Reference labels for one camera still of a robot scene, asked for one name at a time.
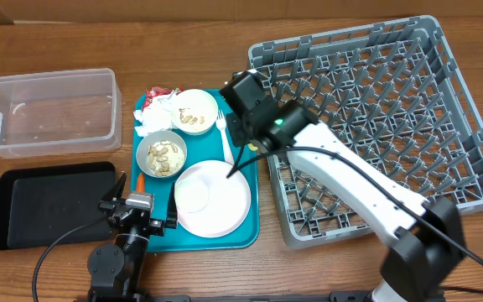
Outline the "orange carrot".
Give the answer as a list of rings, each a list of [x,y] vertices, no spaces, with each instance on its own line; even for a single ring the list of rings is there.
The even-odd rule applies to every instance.
[[[144,173],[140,173],[137,178],[136,191],[144,193],[146,191],[146,182]]]

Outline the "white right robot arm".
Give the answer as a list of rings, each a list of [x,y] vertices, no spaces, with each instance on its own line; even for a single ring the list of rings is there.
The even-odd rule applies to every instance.
[[[345,202],[387,246],[382,282],[368,301],[442,301],[443,280],[463,260],[465,237],[456,205],[399,185],[346,147],[295,100],[281,105],[249,70],[221,89],[234,134],[265,155],[283,156]]]

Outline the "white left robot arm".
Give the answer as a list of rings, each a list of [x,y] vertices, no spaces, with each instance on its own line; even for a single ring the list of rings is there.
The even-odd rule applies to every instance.
[[[91,287],[86,299],[90,302],[154,301],[146,289],[138,287],[149,238],[162,237],[168,228],[178,226],[174,185],[169,192],[167,216],[157,220],[151,217],[153,195],[145,189],[137,189],[126,198],[122,196],[126,179],[122,175],[98,204],[117,235],[113,243],[96,247],[88,258]]]

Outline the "white plastic cup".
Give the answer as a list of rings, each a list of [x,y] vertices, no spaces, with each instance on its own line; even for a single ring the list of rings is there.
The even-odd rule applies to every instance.
[[[179,211],[196,213],[207,206],[209,188],[203,180],[197,177],[187,178],[175,185],[174,198]]]

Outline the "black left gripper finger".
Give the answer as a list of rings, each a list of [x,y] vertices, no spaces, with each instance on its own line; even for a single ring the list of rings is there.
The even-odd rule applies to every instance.
[[[122,198],[124,186],[127,180],[127,175],[122,173],[115,185],[101,198],[103,202],[111,202]]]
[[[175,184],[172,184],[169,192],[165,227],[169,229],[176,229],[177,226],[178,226],[178,209],[175,201]]]

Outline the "white plastic fork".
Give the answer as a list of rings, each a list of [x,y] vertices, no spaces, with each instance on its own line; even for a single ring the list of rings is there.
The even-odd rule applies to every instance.
[[[223,148],[224,160],[228,163],[233,165],[234,159],[231,151],[231,147],[226,135],[226,117],[222,111],[218,112],[216,118],[216,128],[220,131],[221,135],[221,143]]]

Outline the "white round plate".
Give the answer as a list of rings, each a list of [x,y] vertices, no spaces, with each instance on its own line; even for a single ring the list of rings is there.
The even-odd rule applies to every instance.
[[[237,229],[246,218],[251,201],[249,186],[242,174],[229,177],[232,166],[218,160],[206,160],[193,164],[185,170],[181,180],[197,177],[209,188],[207,206],[196,213],[179,211],[181,220],[189,232],[198,237],[222,237]]]

